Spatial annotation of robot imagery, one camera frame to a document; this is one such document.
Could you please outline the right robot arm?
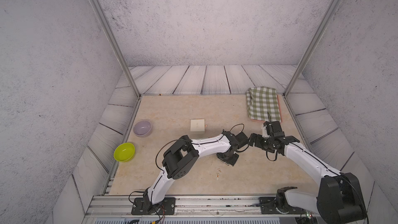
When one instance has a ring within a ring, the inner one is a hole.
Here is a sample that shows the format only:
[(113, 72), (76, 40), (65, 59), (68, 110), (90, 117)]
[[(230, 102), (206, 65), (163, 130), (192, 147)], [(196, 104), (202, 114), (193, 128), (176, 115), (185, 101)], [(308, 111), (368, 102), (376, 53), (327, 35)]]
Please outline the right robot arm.
[(273, 205), (282, 214), (301, 208), (318, 214), (328, 224), (347, 224), (368, 218), (358, 178), (343, 173), (308, 151), (294, 136), (251, 134), (249, 146), (282, 155), (296, 163), (318, 185), (317, 195), (284, 187), (277, 191)]

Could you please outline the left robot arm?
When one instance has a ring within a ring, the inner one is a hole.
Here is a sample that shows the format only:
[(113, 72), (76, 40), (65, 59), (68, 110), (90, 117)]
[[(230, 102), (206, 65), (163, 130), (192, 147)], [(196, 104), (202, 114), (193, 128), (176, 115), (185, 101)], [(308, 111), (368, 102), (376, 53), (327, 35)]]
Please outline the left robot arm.
[(161, 203), (173, 182), (186, 176), (202, 157), (216, 154), (220, 160), (234, 166), (239, 158), (237, 150), (246, 141), (247, 136), (244, 133), (234, 135), (230, 131), (199, 140), (182, 136), (163, 154), (159, 176), (143, 193), (144, 209), (150, 210)]

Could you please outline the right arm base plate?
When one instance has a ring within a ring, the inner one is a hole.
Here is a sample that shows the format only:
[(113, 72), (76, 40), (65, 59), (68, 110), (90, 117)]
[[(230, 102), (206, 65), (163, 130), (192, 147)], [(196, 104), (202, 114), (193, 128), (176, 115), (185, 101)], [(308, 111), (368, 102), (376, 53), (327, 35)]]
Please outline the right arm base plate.
[(287, 206), (286, 208), (277, 207), (275, 197), (260, 197), (258, 204), (261, 214), (282, 214), (282, 215), (301, 215), (305, 210), (298, 207)]

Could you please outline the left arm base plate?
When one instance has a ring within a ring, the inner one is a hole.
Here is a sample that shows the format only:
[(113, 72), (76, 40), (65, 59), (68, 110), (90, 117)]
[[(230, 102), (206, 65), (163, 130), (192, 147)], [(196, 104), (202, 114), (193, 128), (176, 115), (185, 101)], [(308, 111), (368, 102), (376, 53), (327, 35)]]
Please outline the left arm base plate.
[(162, 202), (151, 204), (147, 198), (135, 198), (132, 215), (174, 215), (176, 198), (165, 198)]

